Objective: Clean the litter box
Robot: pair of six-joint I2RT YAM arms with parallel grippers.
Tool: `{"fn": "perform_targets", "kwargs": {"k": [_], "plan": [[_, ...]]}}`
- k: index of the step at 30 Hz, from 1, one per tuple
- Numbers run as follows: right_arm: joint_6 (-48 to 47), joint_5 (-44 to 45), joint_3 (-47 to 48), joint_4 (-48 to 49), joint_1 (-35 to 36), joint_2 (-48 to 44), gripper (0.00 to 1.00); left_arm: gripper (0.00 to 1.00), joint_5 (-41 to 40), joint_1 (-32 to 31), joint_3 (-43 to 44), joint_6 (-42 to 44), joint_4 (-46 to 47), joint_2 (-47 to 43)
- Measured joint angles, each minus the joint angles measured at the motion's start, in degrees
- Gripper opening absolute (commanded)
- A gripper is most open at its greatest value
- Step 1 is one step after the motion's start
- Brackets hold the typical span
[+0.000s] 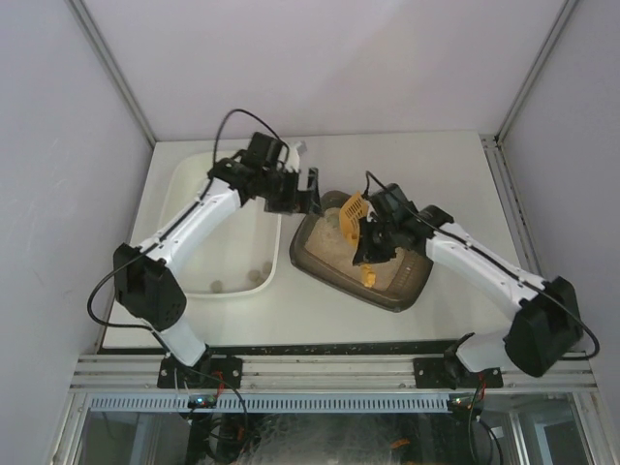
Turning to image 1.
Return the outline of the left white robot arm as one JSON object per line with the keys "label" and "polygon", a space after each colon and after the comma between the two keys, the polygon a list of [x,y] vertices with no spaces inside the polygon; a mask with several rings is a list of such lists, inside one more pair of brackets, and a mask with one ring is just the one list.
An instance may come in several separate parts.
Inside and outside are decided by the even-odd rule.
{"label": "left white robot arm", "polygon": [[303,190],[299,175],[277,164],[252,167],[225,158],[208,172],[204,190],[162,229],[138,246],[123,243],[114,251],[115,300],[181,364],[196,365],[207,345],[184,316],[187,297],[177,274],[194,250],[250,200],[263,199],[266,212],[318,214],[319,171],[308,170]]}

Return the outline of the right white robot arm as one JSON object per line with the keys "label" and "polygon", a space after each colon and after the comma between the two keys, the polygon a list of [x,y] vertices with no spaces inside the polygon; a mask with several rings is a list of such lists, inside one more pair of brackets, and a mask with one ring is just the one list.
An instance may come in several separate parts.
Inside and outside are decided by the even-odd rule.
{"label": "right white robot arm", "polygon": [[445,354],[452,376],[513,365],[543,376],[584,333],[572,283],[551,281],[506,262],[468,235],[443,210],[376,210],[358,220],[355,264],[380,264],[398,249],[414,251],[459,274],[510,320],[508,328],[462,336]]}

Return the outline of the dark brown litter box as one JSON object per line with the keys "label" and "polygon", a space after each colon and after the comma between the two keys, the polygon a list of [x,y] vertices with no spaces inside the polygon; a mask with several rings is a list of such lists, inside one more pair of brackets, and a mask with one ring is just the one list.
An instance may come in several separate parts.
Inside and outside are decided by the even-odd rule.
{"label": "dark brown litter box", "polygon": [[290,246],[292,265],[322,283],[365,303],[400,313],[418,300],[432,270],[432,262],[413,251],[397,250],[395,259],[373,264],[376,283],[365,288],[359,266],[353,265],[356,249],[330,225],[325,215],[338,213],[350,196],[329,191],[321,197],[324,214],[308,215],[300,223]]}

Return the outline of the yellow litter scoop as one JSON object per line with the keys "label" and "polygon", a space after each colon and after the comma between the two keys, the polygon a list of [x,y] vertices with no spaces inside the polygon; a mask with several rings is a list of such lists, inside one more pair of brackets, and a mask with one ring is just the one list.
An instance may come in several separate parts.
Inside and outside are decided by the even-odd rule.
{"label": "yellow litter scoop", "polygon": [[[359,221],[365,219],[368,213],[368,203],[360,192],[350,196],[339,210],[339,227],[345,240],[355,249],[359,244]],[[359,265],[360,282],[365,288],[373,288],[376,283],[376,273],[368,263]]]}

